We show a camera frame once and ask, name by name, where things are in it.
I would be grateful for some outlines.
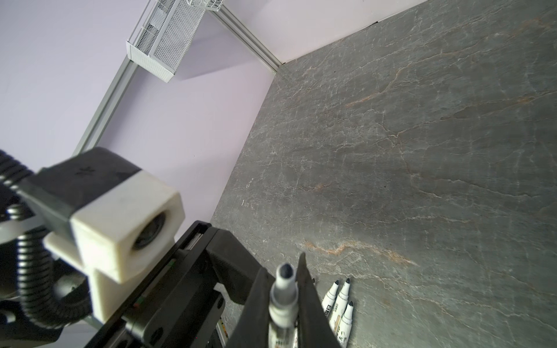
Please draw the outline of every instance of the white wall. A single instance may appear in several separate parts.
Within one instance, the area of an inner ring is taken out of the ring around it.
[[[138,70],[104,146],[182,194],[186,219],[210,221],[273,74],[206,14],[168,83]]]
[[[226,0],[226,7],[289,62],[424,0]]]
[[[0,0],[0,149],[33,170],[71,156],[144,6]]]

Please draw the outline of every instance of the marker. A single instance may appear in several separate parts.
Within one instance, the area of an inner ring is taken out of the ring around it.
[[[342,290],[340,290],[339,295],[336,297],[335,305],[333,307],[333,313],[329,318],[329,326],[333,333],[339,327],[340,318],[342,317],[346,305],[348,304],[348,291],[350,290],[350,278],[348,278],[343,285]]]
[[[323,312],[325,313],[325,317],[329,316],[331,309],[333,309],[333,304],[335,303],[336,299],[336,290],[339,288],[339,281],[333,283],[329,291],[323,297],[323,301],[321,302],[321,307],[323,308]]]
[[[348,344],[348,337],[350,330],[352,330],[352,312],[354,311],[354,303],[350,301],[346,311],[344,311],[343,318],[340,320],[339,328],[336,329],[336,339],[342,348],[346,348]]]
[[[339,288],[339,281],[335,281],[329,291],[323,297],[323,301],[321,302],[321,307],[323,308],[323,312],[325,313],[325,317],[329,315],[333,304],[335,303],[336,298],[336,290]],[[294,347],[298,348],[298,329],[296,328],[296,332],[294,332]]]
[[[290,348],[298,317],[298,287],[292,265],[283,263],[277,267],[269,295],[269,348]]]

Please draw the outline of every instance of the black corrugated tube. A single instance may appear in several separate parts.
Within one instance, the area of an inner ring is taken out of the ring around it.
[[[0,183],[5,187],[17,194],[18,183],[32,174],[0,150]],[[11,205],[7,213],[13,220],[33,216],[21,200]],[[18,237],[17,287],[19,302],[27,317],[37,326],[59,329],[91,314],[91,298],[87,281],[62,298],[55,294],[55,261],[42,244],[48,233],[45,227],[38,227]]]

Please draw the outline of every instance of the white mesh basket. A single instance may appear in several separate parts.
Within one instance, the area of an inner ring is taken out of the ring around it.
[[[192,44],[204,13],[187,0],[149,0],[126,43],[128,58],[168,82]]]
[[[210,11],[218,11],[221,9],[224,0],[188,0],[191,6],[208,9]]]

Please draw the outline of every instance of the white marker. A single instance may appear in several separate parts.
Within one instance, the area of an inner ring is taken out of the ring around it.
[[[336,329],[336,339],[342,348],[346,348],[348,344],[348,337],[350,330],[352,330],[352,312],[354,311],[354,303],[350,301],[346,311],[344,311],[343,318],[340,320],[339,328]]]
[[[340,290],[339,295],[336,297],[335,305],[333,307],[333,312],[329,318],[329,326],[333,333],[336,332],[340,324],[340,318],[343,316],[346,305],[348,304],[348,291],[350,290],[350,278],[344,282],[342,290]]]
[[[321,307],[323,308],[323,312],[325,313],[325,317],[329,316],[331,309],[333,309],[333,304],[335,303],[336,299],[336,290],[339,288],[339,281],[333,283],[333,286],[327,291],[325,297],[323,297],[323,301],[321,302]]]
[[[269,348],[290,348],[298,317],[298,287],[292,265],[283,263],[277,267],[269,295]]]
[[[323,297],[323,301],[321,302],[321,307],[323,308],[323,312],[325,312],[325,317],[329,315],[333,304],[335,303],[336,298],[336,290],[339,288],[339,281],[335,281],[329,291]],[[296,332],[294,332],[294,347],[298,348],[298,329],[296,328]]]

